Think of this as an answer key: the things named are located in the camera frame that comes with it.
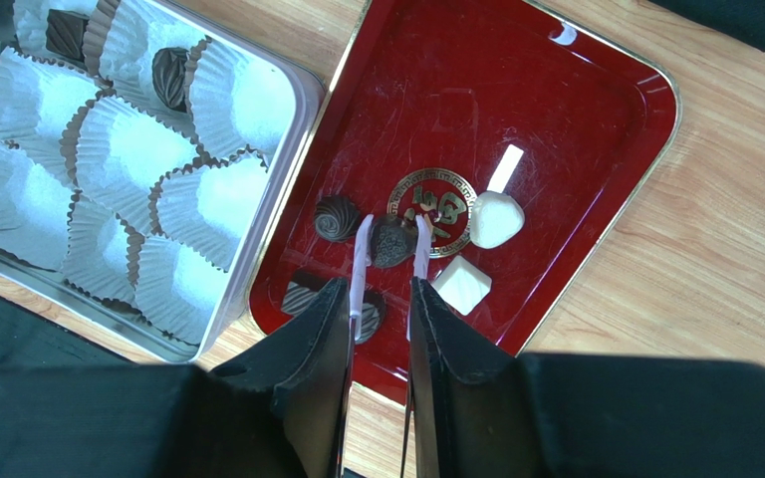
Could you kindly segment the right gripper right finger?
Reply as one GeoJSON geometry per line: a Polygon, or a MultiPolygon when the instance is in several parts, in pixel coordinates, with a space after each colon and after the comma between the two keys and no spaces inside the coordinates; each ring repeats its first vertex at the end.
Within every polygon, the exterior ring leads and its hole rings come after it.
{"type": "Polygon", "coordinates": [[[411,282],[420,477],[765,477],[765,367],[510,356],[411,282]]]}

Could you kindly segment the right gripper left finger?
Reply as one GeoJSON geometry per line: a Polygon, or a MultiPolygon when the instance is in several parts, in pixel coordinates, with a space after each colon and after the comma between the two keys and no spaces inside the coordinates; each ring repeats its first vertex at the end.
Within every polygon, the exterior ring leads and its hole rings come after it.
{"type": "Polygon", "coordinates": [[[0,477],[333,477],[343,442],[348,283],[213,370],[0,364],[0,477]]]}

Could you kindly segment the dark textured chocolate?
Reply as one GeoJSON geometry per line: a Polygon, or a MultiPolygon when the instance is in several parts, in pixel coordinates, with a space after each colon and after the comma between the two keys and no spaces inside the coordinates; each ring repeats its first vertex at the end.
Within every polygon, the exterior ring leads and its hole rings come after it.
{"type": "Polygon", "coordinates": [[[418,229],[413,222],[387,214],[373,222],[370,238],[372,264],[380,269],[394,267],[416,250],[418,229]]]}

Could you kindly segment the white shell chocolate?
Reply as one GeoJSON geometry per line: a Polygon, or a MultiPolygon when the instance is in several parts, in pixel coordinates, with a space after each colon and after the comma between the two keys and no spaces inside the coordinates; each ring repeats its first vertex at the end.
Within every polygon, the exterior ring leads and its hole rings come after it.
{"type": "Polygon", "coordinates": [[[470,240],[482,249],[494,249],[513,238],[524,226],[523,208],[511,196],[485,191],[475,200],[470,219],[470,240]]]}

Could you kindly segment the silver chocolate tin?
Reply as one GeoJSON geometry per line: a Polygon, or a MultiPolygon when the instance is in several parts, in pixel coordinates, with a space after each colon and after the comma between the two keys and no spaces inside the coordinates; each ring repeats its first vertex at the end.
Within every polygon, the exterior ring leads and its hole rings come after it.
{"type": "Polygon", "coordinates": [[[0,1],[0,276],[157,359],[198,359],[252,278],[324,99],[309,71],[175,1],[0,1]],[[90,17],[85,61],[45,47],[90,17]],[[151,64],[188,50],[187,113],[151,64]]]}

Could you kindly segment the dark square chocolate top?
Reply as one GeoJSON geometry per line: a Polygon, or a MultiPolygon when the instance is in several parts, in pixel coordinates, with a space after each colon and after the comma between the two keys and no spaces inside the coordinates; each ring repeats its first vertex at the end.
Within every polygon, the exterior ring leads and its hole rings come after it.
{"type": "Polygon", "coordinates": [[[89,20],[87,14],[80,12],[50,9],[47,15],[46,49],[67,60],[83,63],[89,20]]]}

